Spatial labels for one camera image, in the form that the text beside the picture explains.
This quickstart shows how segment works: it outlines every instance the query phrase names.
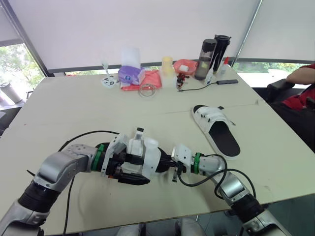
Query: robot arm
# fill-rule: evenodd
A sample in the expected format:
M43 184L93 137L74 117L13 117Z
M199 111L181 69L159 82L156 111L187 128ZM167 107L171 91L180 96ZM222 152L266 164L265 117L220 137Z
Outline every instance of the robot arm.
M141 185L150 182L150 174L163 172L176 163L158 148L158 142L143 138L138 128L134 139L117 135L111 143L99 147L72 145L50 155L42 163L22 196L14 201L0 221L0 236L43 235L51 206L79 172L101 172L118 182Z
M195 157L191 156L188 158L187 154L191 155L191 150L184 145L177 145L173 149L172 158L185 165L194 174L211 176L215 172L225 168L224 161L218 156L206 157L201 153L196 153ZM218 174L211 178L211 180L214 184L218 184L222 177L223 174ZM230 171L227 172L218 192L236 212L236 215L243 222L243 228L249 235L291 235L268 210L259 204L248 188Z
M43 236L40 225L45 223L58 195L79 172L97 171L118 182L141 185L150 182L152 173L164 172L170 167L175 167L174 182L177 174L182 172L211 176L225 168L221 158L206 157L201 153L193 156L184 145L177 145L169 156L158 148L157 141L143 138L141 128L137 129L133 139L119 134L111 143L97 147L72 145L43 162L22 196L0 221L0 236ZM222 176L218 174L211 180L218 184ZM218 191L250 235L290 236L231 172L227 172Z

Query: white slipper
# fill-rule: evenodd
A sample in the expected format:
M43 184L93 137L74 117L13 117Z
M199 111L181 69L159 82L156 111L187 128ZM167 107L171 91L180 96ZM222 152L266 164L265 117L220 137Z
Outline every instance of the white slipper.
M212 148L227 160L235 160L241 150L228 126L233 124L221 111L223 108L197 105L192 116Z

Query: black wire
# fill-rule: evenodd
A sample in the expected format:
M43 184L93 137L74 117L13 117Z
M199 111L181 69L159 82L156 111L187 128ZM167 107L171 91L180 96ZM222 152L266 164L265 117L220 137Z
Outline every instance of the black wire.
M178 92L184 92L184 91L193 91L193 90L200 90L200 89L204 89L206 88L207 86L209 85L213 85L213 84L217 84L217 82L214 82L214 83L210 83L208 85L206 85L205 87L202 87L202 88L193 88L193 89L179 89Z
M113 131L108 131L108 130L95 130L95 131L90 131L90 132L87 132L87 133L84 133L84 134L80 134L78 136L75 136L74 138L66 141L62 146L61 148L58 150L58 151L62 151L69 143L71 143L72 141L82 137L82 136L85 136L85 135L88 135L88 134L93 134L93 133L111 133L111 134L116 134L118 135L119 133L117 132L113 132ZM64 228L63 228L63 236L65 236L65 232L67 230L67 226L68 226L68 216L69 216L69 206L70 206L70 195L71 195L71 189L72 189L72 186L73 186L73 182L74 182L74 177L72 178L72 181L71 181L71 184L70 184L70 187L69 187L69 191L68 191L68 198L67 198L67 207L66 207L66 211L65 211L65 220L64 220Z
M226 177L226 174L227 174L227 162L226 162L226 160L225 160L225 158L224 158L223 156L218 155L218 154L212 154L212 155L207 155L207 156L218 156L218 157L220 157L220 158L223 160L223 162L224 162L224 172L223 172L223 176L222 176L222 178L220 179L220 181L217 183L217 185L215 186L215 195L216 195L218 198L223 199L223 197L218 194L218 189L219 189L219 187L221 186L222 182L224 181L224 179L225 179L225 177Z
M33 172L31 172L31 171L29 171L29 170L26 170L27 171L27 173L29 173L31 176L35 176L35 174L33 173Z
M65 211L65 221L64 221L64 228L63 228L63 236L65 236L65 232L67 230L67 226L68 226L68 216L69 216L69 207L70 207L70 194L71 194L71 189L73 186L73 182L74 182L74 177L72 178L71 184L70 184L70 188L68 191L68 199L67 199L67 208Z
M243 235L243 232L244 232L244 228L242 227L237 236L242 236L242 235Z
M201 185L202 183L208 181L209 179L213 178L213 177L216 176L217 174L220 174L220 173L222 173L222 172L224 172L224 171L225 171L225 169L224 169L224 170L217 171L217 172L215 172L214 174L212 174L212 175L206 177L205 179L203 179L202 181L199 181L199 182L197 182L197 183L186 183L186 182L183 181L183 179L182 179L182 177L181 177L180 175L178 175L178 179L180 180L180 182L181 182L183 185L186 185L186 186L188 186L188 187L196 187L196 186ZM243 172L241 172L241 171L239 171L239 170L236 170L236 169L226 169L226 171L235 171L235 172L238 172L238 173L242 174L242 175L247 179L247 181L250 183L250 185L251 185L251 187L252 187L252 194L253 194L254 198L256 198L256 190L255 190L255 187L254 187L254 185L253 185L251 179L250 179L245 173L243 173Z

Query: red plastic bag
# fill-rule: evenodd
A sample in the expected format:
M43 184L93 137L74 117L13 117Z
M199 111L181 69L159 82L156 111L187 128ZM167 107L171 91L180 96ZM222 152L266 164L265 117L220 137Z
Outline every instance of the red plastic bag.
M124 86L122 87L122 90L124 91L134 91L139 90L141 85L144 84L151 84L154 85L157 89L162 87L161 78L159 76L158 70L146 70L145 77L143 81L140 83L140 85L130 85L130 86Z

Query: white table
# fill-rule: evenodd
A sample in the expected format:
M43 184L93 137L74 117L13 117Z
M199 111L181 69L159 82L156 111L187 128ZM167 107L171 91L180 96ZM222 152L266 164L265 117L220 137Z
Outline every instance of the white table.
M240 158L228 161L228 165L252 179L262 204L314 193L314 185L303 184L315 178L314 153L231 69L227 75L225 79L238 79L239 84L183 93L164 88L152 99L143 99L137 92L107 90L99 84L101 76L45 79L0 139L0 183L5 193L0 201L0 216L31 181L25 170L36 172L64 141L83 132L104 129L132 137L137 127L143 127L145 135L157 139L168 154L178 143L193 152L214 153L191 116L190 110L197 104L225 106L224 112L236 124L231 130L241 148ZM109 96L117 103L106 102ZM41 114L36 109L39 105ZM110 134L92 134L76 143L95 146L112 138ZM78 174L72 188L67 231L228 209L224 201L214 196L210 181L189 188L171 182L172 175L170 171L153 177L149 184L133 186L101 177L100 173ZM184 178L195 182L203 177ZM62 232L67 191L68 187L43 225L48 235Z

